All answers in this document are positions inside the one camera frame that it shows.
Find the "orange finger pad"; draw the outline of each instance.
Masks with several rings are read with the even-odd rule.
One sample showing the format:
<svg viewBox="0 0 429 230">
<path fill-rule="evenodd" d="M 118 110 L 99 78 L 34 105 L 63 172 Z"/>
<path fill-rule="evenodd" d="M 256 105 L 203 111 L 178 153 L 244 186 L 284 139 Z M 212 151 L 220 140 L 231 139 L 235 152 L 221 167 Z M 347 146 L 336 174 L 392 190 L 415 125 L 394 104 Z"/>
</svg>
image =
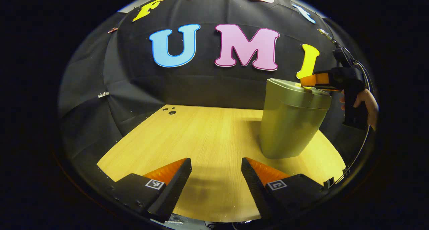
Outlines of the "orange finger pad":
<svg viewBox="0 0 429 230">
<path fill-rule="evenodd" d="M 264 187 L 269 182 L 281 180 L 287 177 L 290 177 L 290 175 L 285 174 L 278 169 L 274 169 L 270 166 L 264 165 L 260 163 L 259 161 L 252 160 L 251 158 L 247 158 L 247 161 L 250 163 L 250 165 L 255 170 L 256 174 L 258 175 L 259 179 L 261 180 Z"/>
<path fill-rule="evenodd" d="M 165 165 L 161 168 L 147 173 L 146 175 L 144 175 L 144 177 L 155 181 L 162 181 L 165 183 L 165 185 L 168 185 L 185 160 L 186 158 L 183 158 L 181 160 Z"/>
</svg>

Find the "table surface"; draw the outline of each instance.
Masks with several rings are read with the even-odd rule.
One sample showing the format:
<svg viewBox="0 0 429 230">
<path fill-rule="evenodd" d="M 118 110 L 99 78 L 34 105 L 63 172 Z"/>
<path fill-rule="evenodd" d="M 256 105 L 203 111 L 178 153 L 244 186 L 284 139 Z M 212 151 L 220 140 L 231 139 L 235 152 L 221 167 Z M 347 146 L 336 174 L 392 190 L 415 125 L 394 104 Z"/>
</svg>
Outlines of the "table surface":
<svg viewBox="0 0 429 230">
<path fill-rule="evenodd" d="M 97 165 L 118 181 L 128 174 L 144 175 L 189 157 L 192 173 L 173 213 L 214 222 L 260 218 L 241 173 L 243 157 L 288 175 L 302 173 L 321 185 L 342 175 L 344 162 L 320 131 L 297 157 L 265 158 L 257 140 L 262 113 L 253 109 L 165 105 L 113 146 Z"/>
</svg>

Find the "letter m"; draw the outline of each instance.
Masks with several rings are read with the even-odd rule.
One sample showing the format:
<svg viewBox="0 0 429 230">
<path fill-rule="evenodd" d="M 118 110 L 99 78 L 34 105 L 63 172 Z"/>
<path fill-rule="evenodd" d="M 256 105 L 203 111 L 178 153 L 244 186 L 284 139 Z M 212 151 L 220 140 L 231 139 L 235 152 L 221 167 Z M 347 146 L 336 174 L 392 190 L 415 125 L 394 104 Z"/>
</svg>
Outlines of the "letter m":
<svg viewBox="0 0 429 230">
<path fill-rule="evenodd" d="M 258 51 L 252 65 L 262 70 L 276 70 L 275 42 L 280 34 L 274 30 L 261 28 L 249 41 L 241 28 L 234 24 L 220 24 L 216 30 L 221 33 L 221 55 L 215 64 L 221 67 L 236 65 L 233 59 L 233 48 L 243 66 L 249 64 L 252 56 Z"/>
</svg>

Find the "blue letter u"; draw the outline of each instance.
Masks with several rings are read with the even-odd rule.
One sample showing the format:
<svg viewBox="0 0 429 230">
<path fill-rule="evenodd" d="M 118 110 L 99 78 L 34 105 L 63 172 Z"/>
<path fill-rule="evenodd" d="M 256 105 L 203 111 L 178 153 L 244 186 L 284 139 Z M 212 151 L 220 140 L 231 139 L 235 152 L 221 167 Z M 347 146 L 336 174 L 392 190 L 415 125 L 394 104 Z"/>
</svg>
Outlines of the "blue letter u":
<svg viewBox="0 0 429 230">
<path fill-rule="evenodd" d="M 149 39 L 152 41 L 152 54 L 155 63 L 162 67 L 177 67 L 191 61 L 196 50 L 196 31 L 201 26 L 189 24 L 179 27 L 179 32 L 183 33 L 183 51 L 177 56 L 168 53 L 168 36 L 173 32 L 170 29 L 161 30 L 152 34 Z"/>
</svg>

